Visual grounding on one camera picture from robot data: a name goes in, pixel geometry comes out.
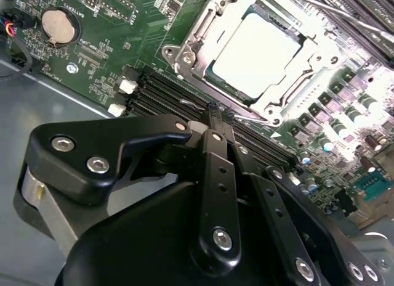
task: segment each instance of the capacitor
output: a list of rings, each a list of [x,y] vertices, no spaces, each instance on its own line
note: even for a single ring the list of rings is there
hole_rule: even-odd
[[[327,137],[319,139],[319,144],[325,152],[331,152],[334,149],[334,144]]]
[[[337,211],[337,210],[339,209],[339,205],[338,205],[337,202],[332,201],[332,202],[330,203],[330,208],[331,208],[332,211]]]
[[[358,126],[363,125],[365,122],[365,116],[362,115],[358,110],[352,110],[351,112],[348,112],[347,116],[352,120],[352,122],[354,122],[354,124]]]
[[[331,207],[329,205],[324,207],[324,213],[325,213],[325,215],[332,214]]]
[[[306,178],[305,185],[307,186],[309,192],[314,192],[316,189],[318,189],[318,186],[313,178]]]
[[[334,131],[338,134],[341,139],[345,139],[350,135],[349,130],[341,123],[337,123],[332,126]]]
[[[378,101],[376,101],[375,99],[373,99],[371,96],[367,96],[364,99],[361,100],[361,104],[363,104],[363,106],[369,110],[369,112],[376,112],[379,111],[381,109]]]
[[[324,185],[325,185],[326,187],[333,187],[333,186],[334,186],[334,181],[333,181],[332,179],[326,179],[326,180],[324,181]]]
[[[310,164],[309,154],[307,152],[301,152],[300,153],[300,160],[303,165],[309,165]]]
[[[307,189],[305,184],[300,184],[298,187],[304,195],[310,195],[309,190]]]
[[[373,150],[378,152],[382,149],[382,144],[380,144],[375,138],[371,135],[368,135],[364,138],[365,143],[367,143]]]
[[[368,173],[375,172],[376,168],[375,168],[374,164],[372,164],[372,162],[369,160],[369,158],[367,158],[367,157],[360,158],[360,163],[361,163],[361,166],[363,166],[365,171],[367,171]]]

